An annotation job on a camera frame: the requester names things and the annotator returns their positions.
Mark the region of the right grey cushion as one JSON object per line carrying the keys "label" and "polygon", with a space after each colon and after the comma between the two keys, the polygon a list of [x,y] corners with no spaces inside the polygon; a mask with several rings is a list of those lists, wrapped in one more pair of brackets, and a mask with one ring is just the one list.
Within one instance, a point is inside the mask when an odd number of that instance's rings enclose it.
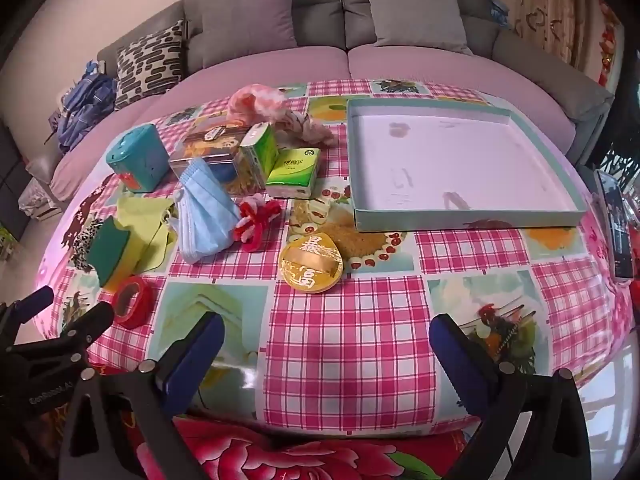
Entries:
{"label": "right grey cushion", "polygon": [[472,54],[458,0],[369,0],[377,47]]}

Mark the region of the red white pipe cleaner toy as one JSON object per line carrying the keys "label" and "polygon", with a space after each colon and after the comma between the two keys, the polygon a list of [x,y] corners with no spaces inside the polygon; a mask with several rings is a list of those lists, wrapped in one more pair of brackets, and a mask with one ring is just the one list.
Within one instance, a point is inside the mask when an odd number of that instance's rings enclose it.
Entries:
{"label": "red white pipe cleaner toy", "polygon": [[242,200],[239,211],[240,220],[232,230],[232,238],[246,252],[257,252],[262,247],[266,229],[280,216],[282,207],[277,200],[266,200],[255,194]]}

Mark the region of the beige patterned scrunchie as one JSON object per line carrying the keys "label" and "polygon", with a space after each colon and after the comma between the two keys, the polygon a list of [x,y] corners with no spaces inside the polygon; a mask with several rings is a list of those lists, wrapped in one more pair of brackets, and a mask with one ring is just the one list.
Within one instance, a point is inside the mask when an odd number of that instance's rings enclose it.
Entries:
{"label": "beige patterned scrunchie", "polygon": [[336,144],[336,137],[332,130],[308,114],[287,110],[276,120],[274,126],[290,139],[309,145],[334,146]]}

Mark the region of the red floral blanket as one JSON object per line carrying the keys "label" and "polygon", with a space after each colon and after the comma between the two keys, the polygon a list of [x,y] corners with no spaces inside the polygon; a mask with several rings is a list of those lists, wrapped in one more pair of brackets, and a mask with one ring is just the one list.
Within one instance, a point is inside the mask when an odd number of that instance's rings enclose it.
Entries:
{"label": "red floral blanket", "polygon": [[460,430],[405,439],[322,439],[294,445],[250,428],[176,417],[211,479],[439,479],[462,453]]}

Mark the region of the pink checkered tablecloth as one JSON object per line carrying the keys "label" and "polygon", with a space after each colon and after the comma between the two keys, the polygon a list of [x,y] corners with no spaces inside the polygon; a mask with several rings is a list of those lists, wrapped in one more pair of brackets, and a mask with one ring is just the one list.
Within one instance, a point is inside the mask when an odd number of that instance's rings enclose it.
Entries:
{"label": "pink checkered tablecloth", "polygon": [[215,313],[224,341],[191,405],[332,436],[469,425],[430,345],[441,313],[527,374],[585,382],[620,350],[634,315],[589,193],[512,103],[329,80],[293,106],[335,144],[287,151],[283,193],[237,196],[197,159],[152,192],[117,194],[99,160],[40,263],[55,294],[40,333],[138,285],[93,362],[158,359]]}

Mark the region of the grey sofa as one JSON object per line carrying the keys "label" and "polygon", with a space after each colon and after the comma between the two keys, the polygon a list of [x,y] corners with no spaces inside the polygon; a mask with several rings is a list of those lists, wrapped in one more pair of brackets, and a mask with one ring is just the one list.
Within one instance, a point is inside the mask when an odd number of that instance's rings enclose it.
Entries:
{"label": "grey sofa", "polygon": [[79,36],[90,40],[88,58],[108,76],[116,73],[120,49],[182,23],[183,77],[168,90],[101,118],[72,154],[63,154],[55,138],[42,138],[39,151],[27,156],[26,168],[57,200],[74,196],[119,133],[224,98],[251,82],[283,86],[393,78],[474,89],[515,105],[570,162],[587,156],[613,102],[612,94],[584,73],[500,26],[490,14],[490,0],[457,0],[469,45],[465,54],[406,44],[379,46],[369,0],[292,0],[294,47],[214,65],[204,62],[210,41],[202,29],[206,10],[201,1],[164,0],[149,11],[142,9],[143,0],[76,6],[76,13],[89,19],[79,29]]}

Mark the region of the blue clothing pile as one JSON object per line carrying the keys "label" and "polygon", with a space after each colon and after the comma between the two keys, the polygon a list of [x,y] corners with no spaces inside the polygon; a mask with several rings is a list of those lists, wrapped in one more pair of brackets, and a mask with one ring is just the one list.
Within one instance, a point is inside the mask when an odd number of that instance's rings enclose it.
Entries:
{"label": "blue clothing pile", "polygon": [[89,61],[78,83],[61,99],[55,136],[62,154],[73,151],[115,107],[117,82],[104,63]]}

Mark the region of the left grey cushion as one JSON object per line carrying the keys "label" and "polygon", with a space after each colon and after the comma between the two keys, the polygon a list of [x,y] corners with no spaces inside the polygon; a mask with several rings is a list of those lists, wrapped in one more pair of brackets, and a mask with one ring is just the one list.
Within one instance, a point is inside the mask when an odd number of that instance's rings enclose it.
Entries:
{"label": "left grey cushion", "polygon": [[292,0],[194,0],[188,22],[190,74],[243,56],[297,47]]}

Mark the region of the grey cushion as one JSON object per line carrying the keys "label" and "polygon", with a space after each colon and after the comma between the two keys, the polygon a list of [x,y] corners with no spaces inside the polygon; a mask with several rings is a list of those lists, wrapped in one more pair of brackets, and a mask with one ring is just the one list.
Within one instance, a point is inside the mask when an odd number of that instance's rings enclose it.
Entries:
{"label": "grey cushion", "polygon": [[458,0],[369,0],[377,47],[472,54]]}
{"label": "grey cushion", "polygon": [[297,47],[292,0],[194,0],[188,22],[190,74],[243,56]]}

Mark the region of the teal shallow tray box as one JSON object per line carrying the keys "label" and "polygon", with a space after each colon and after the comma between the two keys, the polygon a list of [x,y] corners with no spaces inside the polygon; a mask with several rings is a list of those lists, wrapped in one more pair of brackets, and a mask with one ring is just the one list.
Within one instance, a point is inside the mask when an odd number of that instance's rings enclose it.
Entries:
{"label": "teal shallow tray box", "polygon": [[512,110],[351,99],[346,131],[360,232],[574,228],[587,211],[561,156]]}

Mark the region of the smartphone on stand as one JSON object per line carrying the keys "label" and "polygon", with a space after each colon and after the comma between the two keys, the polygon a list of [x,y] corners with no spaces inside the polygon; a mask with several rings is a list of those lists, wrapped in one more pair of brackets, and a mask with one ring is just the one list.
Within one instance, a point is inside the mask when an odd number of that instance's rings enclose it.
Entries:
{"label": "smartphone on stand", "polygon": [[617,281],[632,280],[634,254],[620,186],[612,176],[601,170],[597,170],[594,174],[605,224],[604,232],[608,240],[610,267]]}

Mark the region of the leopard print fabric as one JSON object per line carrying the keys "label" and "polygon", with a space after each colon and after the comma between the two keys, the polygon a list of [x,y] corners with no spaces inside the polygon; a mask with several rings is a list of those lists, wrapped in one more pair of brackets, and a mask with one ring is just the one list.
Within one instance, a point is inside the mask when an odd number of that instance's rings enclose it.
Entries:
{"label": "leopard print fabric", "polygon": [[93,218],[86,222],[70,248],[70,264],[77,270],[89,273],[93,266],[88,261],[88,255],[96,234],[102,228],[103,219]]}

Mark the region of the gold round lucky token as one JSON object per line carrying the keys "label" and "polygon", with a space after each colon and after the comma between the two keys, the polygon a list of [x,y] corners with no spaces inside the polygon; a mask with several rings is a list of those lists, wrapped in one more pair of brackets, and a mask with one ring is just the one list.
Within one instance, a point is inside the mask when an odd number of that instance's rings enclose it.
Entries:
{"label": "gold round lucky token", "polygon": [[326,292],[341,281],[343,273],[343,257],[326,233],[299,237],[280,252],[279,276],[298,292]]}

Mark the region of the black white patterned cushion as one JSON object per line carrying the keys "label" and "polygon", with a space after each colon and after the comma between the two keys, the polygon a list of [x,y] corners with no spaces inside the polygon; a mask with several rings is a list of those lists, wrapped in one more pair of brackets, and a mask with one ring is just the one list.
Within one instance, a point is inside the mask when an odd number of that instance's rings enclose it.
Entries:
{"label": "black white patterned cushion", "polygon": [[183,33],[179,20],[118,51],[114,110],[164,94],[183,80]]}

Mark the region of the red tape roll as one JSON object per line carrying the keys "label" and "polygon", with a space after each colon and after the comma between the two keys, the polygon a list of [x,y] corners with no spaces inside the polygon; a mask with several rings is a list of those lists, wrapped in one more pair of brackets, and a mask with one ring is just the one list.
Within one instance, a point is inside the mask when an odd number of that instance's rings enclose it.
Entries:
{"label": "red tape roll", "polygon": [[126,330],[135,330],[149,321],[154,301],[151,285],[140,276],[130,276],[113,297],[114,322]]}

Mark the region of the pink white fuzzy sock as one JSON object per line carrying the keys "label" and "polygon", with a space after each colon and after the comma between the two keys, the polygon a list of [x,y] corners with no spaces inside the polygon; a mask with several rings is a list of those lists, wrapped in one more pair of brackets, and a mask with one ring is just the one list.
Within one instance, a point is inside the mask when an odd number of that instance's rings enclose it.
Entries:
{"label": "pink white fuzzy sock", "polygon": [[232,94],[227,104],[227,118],[244,125],[276,122],[287,109],[280,90],[263,84],[249,84]]}

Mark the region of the blue face mask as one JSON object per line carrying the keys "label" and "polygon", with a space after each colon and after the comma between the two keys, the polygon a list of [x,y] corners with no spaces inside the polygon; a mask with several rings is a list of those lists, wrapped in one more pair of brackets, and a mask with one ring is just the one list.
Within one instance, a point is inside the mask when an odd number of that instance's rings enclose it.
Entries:
{"label": "blue face mask", "polygon": [[177,234],[181,257],[194,264],[233,244],[240,210],[203,159],[191,160],[175,190],[175,213],[167,221]]}

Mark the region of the green yellow sponge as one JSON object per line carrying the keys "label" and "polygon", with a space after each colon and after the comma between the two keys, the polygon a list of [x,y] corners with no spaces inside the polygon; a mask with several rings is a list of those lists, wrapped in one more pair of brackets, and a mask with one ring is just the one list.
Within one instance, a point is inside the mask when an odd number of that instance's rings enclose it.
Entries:
{"label": "green yellow sponge", "polygon": [[87,261],[96,271],[100,287],[116,292],[136,268],[144,249],[143,240],[122,226],[113,216],[107,217],[96,232]]}

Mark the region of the yellow green cloth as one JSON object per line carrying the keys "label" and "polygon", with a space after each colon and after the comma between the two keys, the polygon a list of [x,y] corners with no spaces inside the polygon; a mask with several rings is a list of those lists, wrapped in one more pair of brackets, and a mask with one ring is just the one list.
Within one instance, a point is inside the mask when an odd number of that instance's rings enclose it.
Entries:
{"label": "yellow green cloth", "polygon": [[153,271],[164,263],[170,245],[176,240],[168,222],[173,206],[172,198],[119,197],[116,219],[142,243],[134,274]]}

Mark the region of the teal plastic container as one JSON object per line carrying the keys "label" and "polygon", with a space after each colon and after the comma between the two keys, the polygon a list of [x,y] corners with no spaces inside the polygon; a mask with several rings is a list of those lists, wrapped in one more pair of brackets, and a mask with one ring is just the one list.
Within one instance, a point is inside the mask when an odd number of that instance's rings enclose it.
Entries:
{"label": "teal plastic container", "polygon": [[134,193],[153,192],[169,170],[169,155],[153,124],[130,129],[106,152],[105,162]]}

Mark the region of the clear box with orange print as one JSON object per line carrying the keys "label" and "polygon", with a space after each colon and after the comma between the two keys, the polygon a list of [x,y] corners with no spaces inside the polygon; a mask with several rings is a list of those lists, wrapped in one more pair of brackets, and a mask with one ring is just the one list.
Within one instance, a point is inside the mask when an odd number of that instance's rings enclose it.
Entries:
{"label": "clear box with orange print", "polygon": [[229,195],[257,193],[260,187],[240,149],[247,131],[238,122],[193,130],[170,155],[169,167],[180,177],[193,159],[200,158]]}

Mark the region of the green tissue pack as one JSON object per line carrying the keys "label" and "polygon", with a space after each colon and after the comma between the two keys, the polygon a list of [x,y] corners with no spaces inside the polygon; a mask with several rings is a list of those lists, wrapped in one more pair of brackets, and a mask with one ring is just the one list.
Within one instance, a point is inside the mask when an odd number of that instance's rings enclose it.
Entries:
{"label": "green tissue pack", "polygon": [[309,200],[318,174],[318,148],[284,148],[267,180],[266,191],[273,198]]}
{"label": "green tissue pack", "polygon": [[260,122],[251,126],[240,144],[240,150],[250,164],[250,171],[256,182],[264,188],[279,157],[272,125]]}

